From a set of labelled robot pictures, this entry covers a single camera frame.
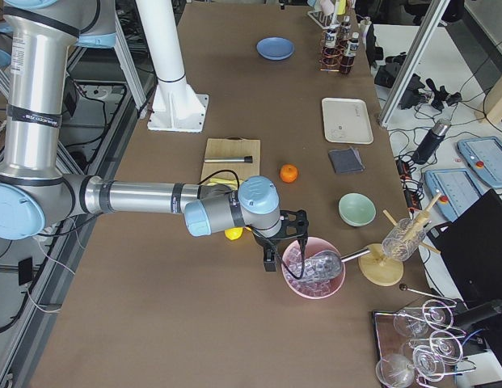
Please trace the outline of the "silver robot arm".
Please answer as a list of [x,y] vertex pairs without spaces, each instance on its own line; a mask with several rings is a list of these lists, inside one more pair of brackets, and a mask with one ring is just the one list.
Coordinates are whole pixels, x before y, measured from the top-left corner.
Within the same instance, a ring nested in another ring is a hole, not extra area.
[[114,212],[184,216],[193,236],[248,227],[264,249],[264,267],[281,263],[277,245],[308,242],[302,210],[283,210],[270,179],[253,176],[236,189],[218,184],[128,183],[57,169],[66,65],[72,46],[116,44],[112,1],[8,1],[13,30],[6,139],[0,162],[0,238],[19,240],[70,216]]

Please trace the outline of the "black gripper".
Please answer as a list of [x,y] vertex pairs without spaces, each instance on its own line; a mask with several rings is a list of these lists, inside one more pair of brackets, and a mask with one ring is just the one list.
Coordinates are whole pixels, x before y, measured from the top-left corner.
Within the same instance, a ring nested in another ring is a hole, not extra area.
[[256,242],[263,247],[263,263],[266,272],[276,271],[275,247],[279,243],[296,239],[301,249],[304,249],[308,241],[308,217],[304,209],[299,209],[298,211],[281,210],[277,225],[279,226],[279,230],[274,235],[268,237],[265,236],[263,230],[251,229]]

